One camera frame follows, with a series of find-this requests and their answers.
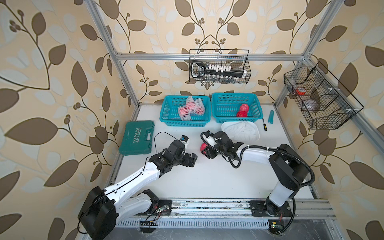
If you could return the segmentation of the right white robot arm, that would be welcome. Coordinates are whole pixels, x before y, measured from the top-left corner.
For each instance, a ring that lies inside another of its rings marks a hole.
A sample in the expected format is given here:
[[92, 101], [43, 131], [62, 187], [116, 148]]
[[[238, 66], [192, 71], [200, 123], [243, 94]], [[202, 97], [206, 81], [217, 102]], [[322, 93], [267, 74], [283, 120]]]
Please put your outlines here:
[[281, 208], [287, 200], [293, 199], [302, 188], [314, 183], [316, 177], [311, 167], [289, 146], [281, 144], [277, 148], [234, 143], [229, 136], [219, 131], [201, 133], [203, 145], [201, 153], [209, 159], [217, 155], [227, 160], [234, 169], [244, 161], [269, 164], [278, 183], [266, 198], [266, 205]]

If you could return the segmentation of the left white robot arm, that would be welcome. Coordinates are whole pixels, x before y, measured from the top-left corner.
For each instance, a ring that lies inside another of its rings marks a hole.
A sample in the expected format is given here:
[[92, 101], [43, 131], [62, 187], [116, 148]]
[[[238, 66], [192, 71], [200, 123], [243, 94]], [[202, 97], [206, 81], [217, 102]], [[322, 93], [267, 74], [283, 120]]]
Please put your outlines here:
[[189, 138], [182, 136], [167, 149], [151, 156], [143, 167], [124, 180], [104, 189], [95, 187], [90, 190], [78, 215], [84, 233], [93, 240], [103, 240], [124, 218], [156, 213], [159, 198], [151, 190], [142, 193], [139, 190], [175, 166], [194, 167], [197, 155], [186, 152], [188, 142]]

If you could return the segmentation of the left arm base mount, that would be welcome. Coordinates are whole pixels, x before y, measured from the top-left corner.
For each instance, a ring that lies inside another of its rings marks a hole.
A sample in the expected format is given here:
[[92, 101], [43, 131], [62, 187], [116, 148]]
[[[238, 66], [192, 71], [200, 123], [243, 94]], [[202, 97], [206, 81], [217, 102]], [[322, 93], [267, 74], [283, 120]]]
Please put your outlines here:
[[150, 206], [150, 208], [144, 212], [139, 213], [138, 216], [149, 216], [151, 214], [161, 213], [162, 216], [169, 216], [172, 211], [172, 200], [158, 200]]

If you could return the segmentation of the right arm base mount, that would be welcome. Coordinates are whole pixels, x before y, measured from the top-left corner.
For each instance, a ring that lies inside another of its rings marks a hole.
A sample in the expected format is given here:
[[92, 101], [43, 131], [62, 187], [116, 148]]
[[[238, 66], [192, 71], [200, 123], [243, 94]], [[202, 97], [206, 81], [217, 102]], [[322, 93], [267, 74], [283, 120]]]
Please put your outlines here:
[[281, 207], [276, 206], [270, 199], [249, 201], [253, 217], [291, 217], [292, 208], [288, 202]]

